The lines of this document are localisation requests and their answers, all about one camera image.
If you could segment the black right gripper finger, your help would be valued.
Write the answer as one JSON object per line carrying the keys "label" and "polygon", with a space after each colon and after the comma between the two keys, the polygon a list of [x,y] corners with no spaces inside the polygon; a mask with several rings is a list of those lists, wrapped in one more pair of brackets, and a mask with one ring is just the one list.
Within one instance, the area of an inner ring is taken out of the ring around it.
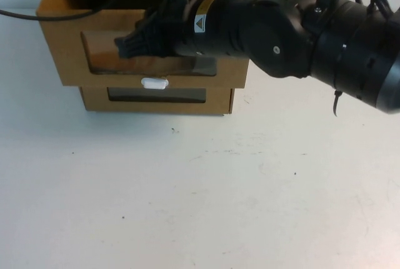
{"label": "black right gripper finger", "polygon": [[136,23],[136,29],[150,26],[162,30],[184,30],[186,5],[183,0],[162,0],[145,10],[143,18]]}
{"label": "black right gripper finger", "polygon": [[134,31],[126,36],[115,38],[114,43],[119,57],[123,59],[139,56],[161,58],[175,56],[164,31],[164,22],[157,15],[140,20]]}

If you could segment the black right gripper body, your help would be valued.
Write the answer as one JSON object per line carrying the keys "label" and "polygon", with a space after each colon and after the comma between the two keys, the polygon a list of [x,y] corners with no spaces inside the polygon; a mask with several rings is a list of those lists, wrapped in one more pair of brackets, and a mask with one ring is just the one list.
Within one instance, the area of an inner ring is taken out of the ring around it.
{"label": "black right gripper body", "polygon": [[174,45],[176,52],[182,56],[230,55],[223,10],[223,0],[195,0]]}

